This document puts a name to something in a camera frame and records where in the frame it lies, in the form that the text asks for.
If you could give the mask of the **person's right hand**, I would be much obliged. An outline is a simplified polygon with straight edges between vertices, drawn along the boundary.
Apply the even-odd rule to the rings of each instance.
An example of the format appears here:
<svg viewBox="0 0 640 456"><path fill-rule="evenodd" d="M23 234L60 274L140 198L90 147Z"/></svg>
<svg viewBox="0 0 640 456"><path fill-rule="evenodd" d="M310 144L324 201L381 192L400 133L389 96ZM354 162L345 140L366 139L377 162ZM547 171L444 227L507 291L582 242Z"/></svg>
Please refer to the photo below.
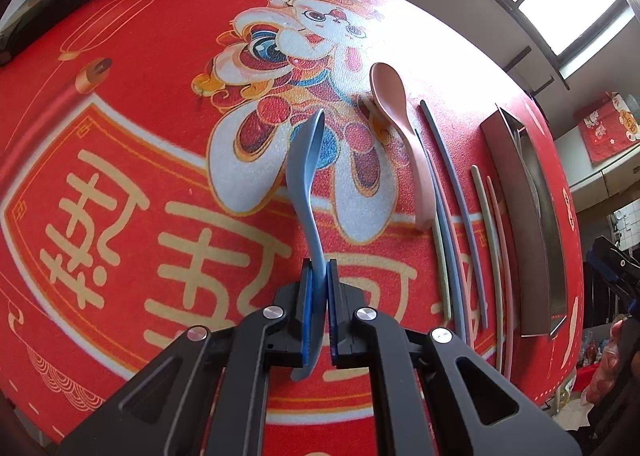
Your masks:
<svg viewBox="0 0 640 456"><path fill-rule="evenodd" d="M628 317L624 317L615 322L610 330L610 338L605 346L600 366L594 372L590 384L582 390L580 401L582 405L592 404L598 405L602 398L611 391L615 384L618 374L618 366L620 366L620 336L622 335L623 325Z"/></svg>

